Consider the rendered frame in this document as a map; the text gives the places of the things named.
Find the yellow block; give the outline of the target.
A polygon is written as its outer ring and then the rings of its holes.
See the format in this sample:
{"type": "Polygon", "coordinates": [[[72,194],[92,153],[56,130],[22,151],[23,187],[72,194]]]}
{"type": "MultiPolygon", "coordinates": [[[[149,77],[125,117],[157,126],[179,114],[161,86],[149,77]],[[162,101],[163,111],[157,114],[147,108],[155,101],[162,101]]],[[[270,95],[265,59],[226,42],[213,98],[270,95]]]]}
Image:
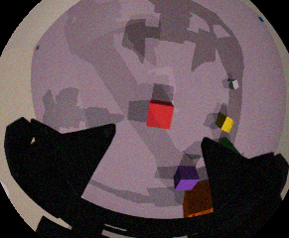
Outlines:
{"type": "Polygon", "coordinates": [[[228,132],[231,130],[234,120],[227,118],[227,116],[224,114],[219,113],[216,124],[221,130],[228,132]]]}

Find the purple cube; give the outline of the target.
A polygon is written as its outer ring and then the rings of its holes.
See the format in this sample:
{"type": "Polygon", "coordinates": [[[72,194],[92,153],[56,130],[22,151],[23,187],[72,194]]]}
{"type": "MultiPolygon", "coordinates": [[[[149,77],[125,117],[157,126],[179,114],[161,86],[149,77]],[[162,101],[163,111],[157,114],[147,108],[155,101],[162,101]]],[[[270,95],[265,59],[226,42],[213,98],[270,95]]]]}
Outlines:
{"type": "Polygon", "coordinates": [[[196,167],[178,166],[173,176],[175,190],[192,190],[199,179],[196,167]]]}

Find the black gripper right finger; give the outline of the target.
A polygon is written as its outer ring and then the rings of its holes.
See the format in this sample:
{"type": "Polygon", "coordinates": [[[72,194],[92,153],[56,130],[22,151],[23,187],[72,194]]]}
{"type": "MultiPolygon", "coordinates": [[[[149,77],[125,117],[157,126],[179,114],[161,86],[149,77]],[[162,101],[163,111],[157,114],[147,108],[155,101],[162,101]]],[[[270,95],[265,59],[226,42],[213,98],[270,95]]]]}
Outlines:
{"type": "Polygon", "coordinates": [[[270,164],[274,156],[274,152],[270,152],[247,159],[211,138],[203,138],[201,148],[209,176],[214,211],[227,207],[228,202],[243,190],[256,171],[270,164]]]}

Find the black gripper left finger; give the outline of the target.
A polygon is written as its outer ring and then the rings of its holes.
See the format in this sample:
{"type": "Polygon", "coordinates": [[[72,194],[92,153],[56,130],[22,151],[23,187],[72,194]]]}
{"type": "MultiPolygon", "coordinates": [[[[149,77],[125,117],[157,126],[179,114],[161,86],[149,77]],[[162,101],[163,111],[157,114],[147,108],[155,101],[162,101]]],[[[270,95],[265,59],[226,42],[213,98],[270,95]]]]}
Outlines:
{"type": "Polygon", "coordinates": [[[111,146],[116,134],[116,124],[109,123],[60,134],[40,120],[32,118],[30,122],[33,124],[34,139],[52,152],[61,175],[72,188],[72,193],[80,197],[91,176],[95,174],[105,151],[111,146]]]}

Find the green block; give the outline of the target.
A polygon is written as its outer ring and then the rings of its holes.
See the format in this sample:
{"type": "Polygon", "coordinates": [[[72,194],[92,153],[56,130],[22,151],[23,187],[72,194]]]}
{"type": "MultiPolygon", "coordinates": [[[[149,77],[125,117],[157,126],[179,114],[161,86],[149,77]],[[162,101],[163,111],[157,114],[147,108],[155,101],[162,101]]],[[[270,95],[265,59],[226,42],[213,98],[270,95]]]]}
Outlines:
{"type": "Polygon", "coordinates": [[[240,155],[239,151],[236,150],[236,147],[235,147],[235,146],[231,146],[230,149],[231,149],[232,151],[235,151],[237,154],[240,155]]]}
{"type": "Polygon", "coordinates": [[[227,148],[234,146],[234,144],[228,138],[224,138],[223,140],[220,140],[220,144],[222,144],[223,146],[227,148]]]}

